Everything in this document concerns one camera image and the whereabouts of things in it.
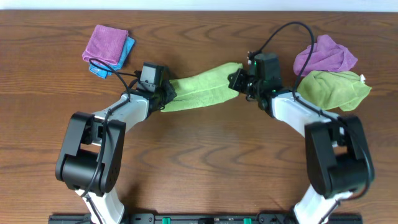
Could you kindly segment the green microfiber cloth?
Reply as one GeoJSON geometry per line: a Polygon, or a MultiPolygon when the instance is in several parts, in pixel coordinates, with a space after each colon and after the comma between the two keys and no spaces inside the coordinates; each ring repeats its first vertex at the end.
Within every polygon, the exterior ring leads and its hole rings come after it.
{"type": "Polygon", "coordinates": [[[163,112],[217,105],[237,97],[239,93],[228,87],[228,75],[240,68],[241,63],[228,62],[192,77],[171,80],[177,96],[165,105],[163,112]]]}

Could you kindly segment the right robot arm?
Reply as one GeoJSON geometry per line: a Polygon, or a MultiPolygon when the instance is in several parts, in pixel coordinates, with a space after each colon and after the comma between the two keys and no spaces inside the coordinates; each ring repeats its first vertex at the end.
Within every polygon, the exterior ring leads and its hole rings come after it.
{"type": "Polygon", "coordinates": [[[362,223],[361,215],[334,214],[344,201],[369,190],[375,171],[363,125],[357,116],[321,110],[284,88],[276,54],[250,56],[249,69],[228,75],[229,88],[255,100],[271,118],[305,138],[310,186],[287,213],[259,213],[257,223],[362,223]]]}

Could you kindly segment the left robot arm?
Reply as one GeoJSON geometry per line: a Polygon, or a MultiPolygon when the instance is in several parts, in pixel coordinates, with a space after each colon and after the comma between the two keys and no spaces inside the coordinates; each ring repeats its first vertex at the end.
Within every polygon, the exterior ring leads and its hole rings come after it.
{"type": "Polygon", "coordinates": [[[168,67],[146,62],[111,106],[95,113],[74,113],[55,168],[57,180],[75,191],[86,215],[52,215],[49,223],[130,223],[116,192],[126,133],[176,97],[168,67]]]}

